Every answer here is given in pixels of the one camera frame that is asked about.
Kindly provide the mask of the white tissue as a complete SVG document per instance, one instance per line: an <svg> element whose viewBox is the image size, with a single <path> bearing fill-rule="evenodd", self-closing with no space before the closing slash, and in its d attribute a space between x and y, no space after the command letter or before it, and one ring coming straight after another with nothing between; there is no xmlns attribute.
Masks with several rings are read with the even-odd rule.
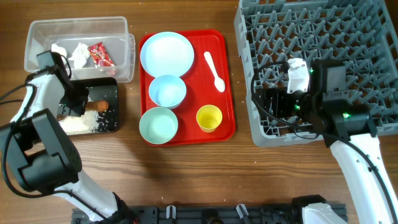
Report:
<svg viewBox="0 0 398 224"><path fill-rule="evenodd" d="M74 68L81 69L86 65L89 57L90 52L88 50L88 46L86 44L79 43L69 60L73 61Z"/></svg>
<svg viewBox="0 0 398 224"><path fill-rule="evenodd" d="M52 44L51 45L51 51L59 53L60 55L66 57L67 56L67 51L65 48L58 46L57 44Z"/></svg>

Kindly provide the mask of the yellow plastic cup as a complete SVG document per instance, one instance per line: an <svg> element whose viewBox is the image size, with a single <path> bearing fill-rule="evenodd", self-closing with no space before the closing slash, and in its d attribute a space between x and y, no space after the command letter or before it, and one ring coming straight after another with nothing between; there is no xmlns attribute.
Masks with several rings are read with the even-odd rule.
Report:
<svg viewBox="0 0 398 224"><path fill-rule="evenodd" d="M211 133L221 124L223 114L215 105L204 105L197 111L196 119L202 131Z"/></svg>

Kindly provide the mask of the red snack wrapper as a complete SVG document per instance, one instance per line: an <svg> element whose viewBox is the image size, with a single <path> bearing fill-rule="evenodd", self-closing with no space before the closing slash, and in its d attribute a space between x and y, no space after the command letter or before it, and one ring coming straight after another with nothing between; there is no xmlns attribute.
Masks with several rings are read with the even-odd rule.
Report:
<svg viewBox="0 0 398 224"><path fill-rule="evenodd" d="M114 62L110 58L102 42L89 46L88 51L94 61L95 67L113 67Z"/></svg>

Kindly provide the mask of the orange carrot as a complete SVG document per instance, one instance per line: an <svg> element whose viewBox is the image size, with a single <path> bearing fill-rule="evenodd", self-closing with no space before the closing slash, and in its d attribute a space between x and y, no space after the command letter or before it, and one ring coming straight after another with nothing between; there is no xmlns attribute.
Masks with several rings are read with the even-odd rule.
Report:
<svg viewBox="0 0 398 224"><path fill-rule="evenodd" d="M109 108L109 103L105 100L90 101L86 104L86 110L104 112Z"/></svg>

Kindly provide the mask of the mint green bowl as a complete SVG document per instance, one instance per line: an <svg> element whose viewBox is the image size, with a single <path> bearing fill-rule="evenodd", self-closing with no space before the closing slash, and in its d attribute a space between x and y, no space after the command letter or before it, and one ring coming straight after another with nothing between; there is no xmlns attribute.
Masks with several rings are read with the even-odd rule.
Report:
<svg viewBox="0 0 398 224"><path fill-rule="evenodd" d="M146 111L139 122L141 136L151 144L165 144L178 131L178 119L173 111L155 107Z"/></svg>

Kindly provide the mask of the light blue bowl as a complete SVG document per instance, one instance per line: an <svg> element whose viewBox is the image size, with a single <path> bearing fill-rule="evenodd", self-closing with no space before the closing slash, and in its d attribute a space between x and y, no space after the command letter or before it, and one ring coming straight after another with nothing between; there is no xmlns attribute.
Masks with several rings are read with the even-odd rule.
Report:
<svg viewBox="0 0 398 224"><path fill-rule="evenodd" d="M174 109L178 107L187 94L185 82L173 75L162 75L149 85L150 99L160 107Z"/></svg>

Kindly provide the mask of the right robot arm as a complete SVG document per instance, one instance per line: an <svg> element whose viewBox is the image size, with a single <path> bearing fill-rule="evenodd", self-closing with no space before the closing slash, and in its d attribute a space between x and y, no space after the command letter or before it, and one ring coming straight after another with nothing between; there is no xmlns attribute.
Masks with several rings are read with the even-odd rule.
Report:
<svg viewBox="0 0 398 224"><path fill-rule="evenodd" d="M274 66L288 74L287 86L260 87L261 72ZM307 64L292 58L267 63L255 69L249 88L261 117L323 137L343 172L360 222L397 223L397 197L384 167L376 125L367 106L349 102L343 62ZM312 128L286 121L293 116Z"/></svg>

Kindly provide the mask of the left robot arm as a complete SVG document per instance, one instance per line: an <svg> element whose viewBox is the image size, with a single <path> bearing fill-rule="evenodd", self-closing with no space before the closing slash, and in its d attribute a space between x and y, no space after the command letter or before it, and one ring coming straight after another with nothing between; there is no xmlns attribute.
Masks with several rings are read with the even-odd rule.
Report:
<svg viewBox="0 0 398 224"><path fill-rule="evenodd" d="M65 57L51 50L37 55L39 70L20 85L26 95L10 123L1 126L1 170L8 188L24 198L56 196L88 215L92 223L138 223L114 192L98 185L57 116L84 114L90 88L116 86L111 77L72 80Z"/></svg>

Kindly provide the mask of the white rice pile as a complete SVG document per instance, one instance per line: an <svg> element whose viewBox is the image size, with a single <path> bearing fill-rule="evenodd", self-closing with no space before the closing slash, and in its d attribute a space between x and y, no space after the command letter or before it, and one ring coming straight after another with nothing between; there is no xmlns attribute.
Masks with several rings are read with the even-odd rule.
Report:
<svg viewBox="0 0 398 224"><path fill-rule="evenodd" d="M99 113L97 111L85 111L80 117L66 116L58 122L67 135L96 133L99 128Z"/></svg>

